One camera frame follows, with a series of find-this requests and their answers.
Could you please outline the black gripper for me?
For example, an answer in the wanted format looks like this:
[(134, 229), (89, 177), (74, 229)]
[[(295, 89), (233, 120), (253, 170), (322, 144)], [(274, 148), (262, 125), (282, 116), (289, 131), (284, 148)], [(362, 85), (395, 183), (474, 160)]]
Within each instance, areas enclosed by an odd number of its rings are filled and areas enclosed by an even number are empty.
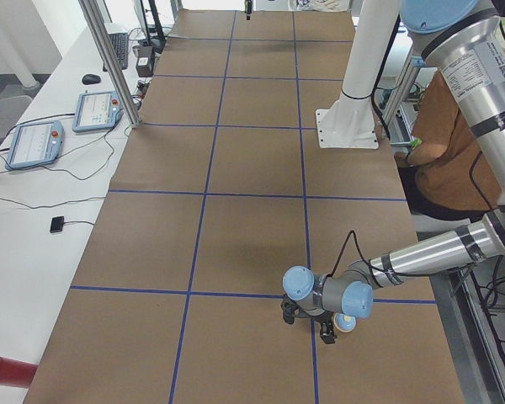
[(320, 338), (325, 344), (336, 342), (336, 333), (333, 326), (333, 312), (323, 309), (305, 310), (305, 313), (314, 322), (320, 323)]

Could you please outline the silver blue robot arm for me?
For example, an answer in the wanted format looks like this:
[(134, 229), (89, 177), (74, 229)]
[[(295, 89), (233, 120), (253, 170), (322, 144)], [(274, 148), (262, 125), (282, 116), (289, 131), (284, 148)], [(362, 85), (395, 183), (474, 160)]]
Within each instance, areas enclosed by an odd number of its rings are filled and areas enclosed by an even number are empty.
[(497, 207), (479, 221), (377, 258), (361, 258), (342, 273), (288, 269), (283, 318), (318, 322), (325, 343), (334, 343), (338, 332), (369, 316), (377, 289), (505, 256), (505, 52), (495, 36), (500, 14), (490, 1), (394, 1), (387, 13), (400, 17), (414, 51), (439, 70), (501, 193)]

